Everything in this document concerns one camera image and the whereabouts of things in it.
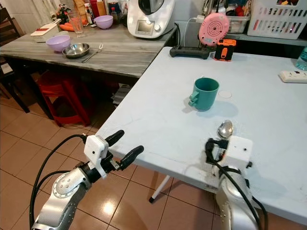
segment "green mug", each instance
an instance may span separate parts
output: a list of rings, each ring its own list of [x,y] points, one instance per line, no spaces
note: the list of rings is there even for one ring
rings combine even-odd
[[[194,83],[189,105],[200,110],[208,110],[214,103],[219,83],[211,78],[199,78]]]

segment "metal bowl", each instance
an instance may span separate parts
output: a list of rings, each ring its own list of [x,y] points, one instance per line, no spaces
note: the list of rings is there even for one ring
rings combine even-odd
[[[88,54],[90,51],[90,46],[86,43],[76,43],[71,44],[70,46],[66,47],[62,53],[67,58],[80,58],[84,55]]]

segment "carrot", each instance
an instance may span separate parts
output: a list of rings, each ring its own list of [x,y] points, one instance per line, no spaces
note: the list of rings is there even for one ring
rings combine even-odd
[[[73,27],[72,27],[72,26],[69,26],[69,25],[59,25],[59,27],[60,27],[62,30],[74,31]]]
[[[82,25],[87,25],[87,24],[88,24],[87,20],[86,19],[82,19]]]
[[[71,27],[72,27],[72,24],[71,24],[71,23],[65,23],[64,25],[67,25],[67,26],[71,26]]]

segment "gray wooden table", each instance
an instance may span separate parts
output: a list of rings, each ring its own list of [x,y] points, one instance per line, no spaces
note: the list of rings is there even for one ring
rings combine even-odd
[[[164,36],[150,40],[132,36],[122,25],[108,30],[86,27],[83,37],[69,32],[71,43],[88,43],[90,52],[78,59],[67,59],[61,53],[52,51],[45,43],[35,43],[29,34],[20,37],[0,48],[13,71],[20,75],[37,102],[52,119],[52,115],[32,77],[25,73],[23,66],[40,67],[53,71],[90,75],[106,80],[133,85],[145,72],[160,50],[174,39],[176,28]],[[102,52],[88,62],[81,63],[86,57],[104,43]]]

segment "red stool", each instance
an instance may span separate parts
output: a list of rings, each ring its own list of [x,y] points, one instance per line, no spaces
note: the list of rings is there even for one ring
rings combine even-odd
[[[78,78],[48,71],[38,80],[38,86],[58,126],[78,122],[84,126],[90,124],[89,115],[93,111],[94,101],[85,84]],[[57,99],[52,103],[50,97]],[[89,109],[83,107],[81,99],[89,101]],[[72,108],[76,115],[60,116],[57,109],[63,104]]]

